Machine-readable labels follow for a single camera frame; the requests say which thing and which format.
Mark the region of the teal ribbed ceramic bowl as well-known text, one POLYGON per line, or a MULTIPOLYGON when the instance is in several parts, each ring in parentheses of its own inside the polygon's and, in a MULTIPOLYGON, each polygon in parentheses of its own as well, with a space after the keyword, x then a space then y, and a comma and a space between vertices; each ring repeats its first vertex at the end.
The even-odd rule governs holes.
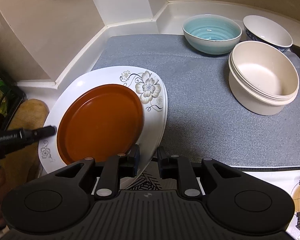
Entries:
POLYGON ((229 53, 242 36, 242 28, 236 22, 211 14, 188 18, 183 23, 183 32, 194 49, 210 55, 229 53))

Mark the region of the white floral square plate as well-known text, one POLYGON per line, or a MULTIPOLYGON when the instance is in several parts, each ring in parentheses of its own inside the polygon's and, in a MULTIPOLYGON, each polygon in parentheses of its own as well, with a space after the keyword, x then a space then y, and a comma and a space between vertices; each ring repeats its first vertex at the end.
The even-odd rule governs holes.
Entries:
POLYGON ((58 127, 64 113, 77 98, 97 86, 107 84, 123 85, 131 89, 142 103, 145 122, 137 141, 140 148, 137 175, 141 176, 161 142, 167 121, 167 91, 155 72, 133 66, 112 66, 83 74, 57 99, 45 125, 58 127))

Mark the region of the cream bowls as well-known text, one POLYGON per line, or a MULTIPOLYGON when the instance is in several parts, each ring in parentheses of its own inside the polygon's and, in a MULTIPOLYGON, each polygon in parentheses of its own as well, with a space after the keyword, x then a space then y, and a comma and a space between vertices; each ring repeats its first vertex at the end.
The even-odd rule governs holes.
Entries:
POLYGON ((259 115, 274 115, 296 98, 299 75, 288 57, 257 41, 235 45, 229 55, 229 86, 237 101, 259 115))

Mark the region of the brown round plate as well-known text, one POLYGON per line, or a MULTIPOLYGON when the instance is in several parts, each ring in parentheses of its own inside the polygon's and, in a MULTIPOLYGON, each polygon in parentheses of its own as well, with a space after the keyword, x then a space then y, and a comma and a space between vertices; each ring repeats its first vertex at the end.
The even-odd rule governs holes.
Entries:
POLYGON ((96 162, 127 153, 144 124, 137 94, 123 85, 102 85, 84 93, 67 109, 58 126, 57 149, 71 164, 86 157, 96 162))

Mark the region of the blue patterned white bowl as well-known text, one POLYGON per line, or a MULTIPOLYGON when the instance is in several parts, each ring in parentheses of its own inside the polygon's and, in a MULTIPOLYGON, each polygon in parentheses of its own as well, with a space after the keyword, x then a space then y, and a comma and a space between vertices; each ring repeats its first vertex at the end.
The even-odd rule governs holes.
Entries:
POLYGON ((289 32, 268 18, 248 15, 243 18, 243 26, 250 40, 266 43, 283 53, 293 45, 293 39, 289 32))

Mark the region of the grey fabric mat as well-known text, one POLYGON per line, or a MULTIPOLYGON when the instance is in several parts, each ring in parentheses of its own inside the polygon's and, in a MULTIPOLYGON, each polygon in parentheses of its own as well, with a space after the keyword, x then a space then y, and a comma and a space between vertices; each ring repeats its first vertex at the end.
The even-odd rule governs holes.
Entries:
MULTIPOLYGON (((300 77, 300 59, 287 53, 300 77)), ((161 144, 168 154, 237 167, 300 166, 300 88, 280 113, 244 108, 228 83, 228 57, 209 57, 180 35, 111 37, 95 69, 136 66, 165 84, 168 114, 161 144)))

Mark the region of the tan wooden board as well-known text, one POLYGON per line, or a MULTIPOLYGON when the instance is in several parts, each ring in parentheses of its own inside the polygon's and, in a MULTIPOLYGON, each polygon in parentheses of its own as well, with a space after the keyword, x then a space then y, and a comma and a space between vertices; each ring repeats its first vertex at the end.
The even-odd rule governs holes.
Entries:
POLYGON ((55 133, 44 128, 49 109, 38 100, 30 99, 18 108, 7 131, 0 133, 0 228, 5 226, 1 203, 16 186, 35 178, 39 160, 38 141, 55 133))

